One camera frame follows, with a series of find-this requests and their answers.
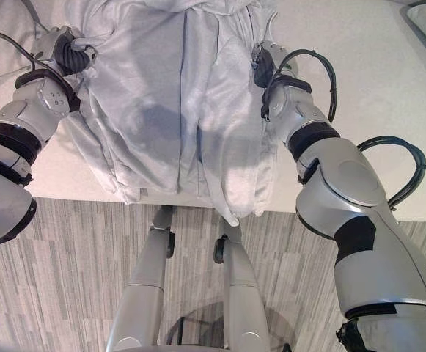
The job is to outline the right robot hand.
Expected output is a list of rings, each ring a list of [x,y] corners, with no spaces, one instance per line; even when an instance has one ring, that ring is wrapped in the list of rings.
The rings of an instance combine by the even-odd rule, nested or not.
[[[271,89],[278,83],[299,85],[294,58],[288,58],[289,54],[284,46],[270,40],[259,43],[252,52],[254,83],[266,89]]]

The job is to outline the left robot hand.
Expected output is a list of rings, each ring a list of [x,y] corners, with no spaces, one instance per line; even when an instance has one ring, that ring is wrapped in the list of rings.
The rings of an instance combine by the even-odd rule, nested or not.
[[[59,75],[71,76],[90,67],[96,57],[92,46],[78,48],[75,40],[70,27],[53,27],[36,39],[31,53],[39,62],[53,68]]]

